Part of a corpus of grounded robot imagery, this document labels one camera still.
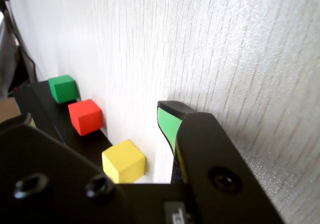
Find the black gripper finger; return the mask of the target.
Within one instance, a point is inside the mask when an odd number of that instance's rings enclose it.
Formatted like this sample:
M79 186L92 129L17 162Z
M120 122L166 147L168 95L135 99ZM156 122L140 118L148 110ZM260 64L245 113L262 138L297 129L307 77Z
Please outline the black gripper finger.
M19 117L0 125L3 224L130 224L122 193L92 163Z
M174 100L157 123L190 187L197 223L281 224L283 219L217 119Z

